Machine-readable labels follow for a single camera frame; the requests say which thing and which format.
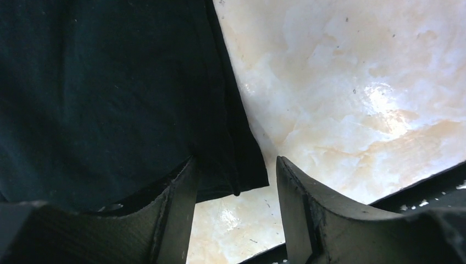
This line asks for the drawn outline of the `black boxer underwear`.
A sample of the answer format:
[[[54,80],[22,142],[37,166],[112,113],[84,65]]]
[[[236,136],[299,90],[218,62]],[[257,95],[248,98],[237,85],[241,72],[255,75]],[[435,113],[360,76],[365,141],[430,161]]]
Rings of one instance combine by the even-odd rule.
[[[193,157],[269,185],[212,1],[1,1],[1,200],[97,211]]]

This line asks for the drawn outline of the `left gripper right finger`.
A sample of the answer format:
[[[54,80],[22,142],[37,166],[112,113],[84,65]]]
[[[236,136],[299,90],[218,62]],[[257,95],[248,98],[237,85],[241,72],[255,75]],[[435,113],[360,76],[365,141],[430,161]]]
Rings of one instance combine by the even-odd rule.
[[[359,203],[276,159],[289,263],[465,263],[465,208],[399,214]]]

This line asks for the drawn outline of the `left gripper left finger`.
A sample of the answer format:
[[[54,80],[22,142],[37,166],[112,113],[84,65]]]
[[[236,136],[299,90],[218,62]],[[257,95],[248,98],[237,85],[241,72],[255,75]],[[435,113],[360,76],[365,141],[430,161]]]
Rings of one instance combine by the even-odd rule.
[[[189,158],[99,212],[1,203],[1,263],[185,263],[199,174]]]

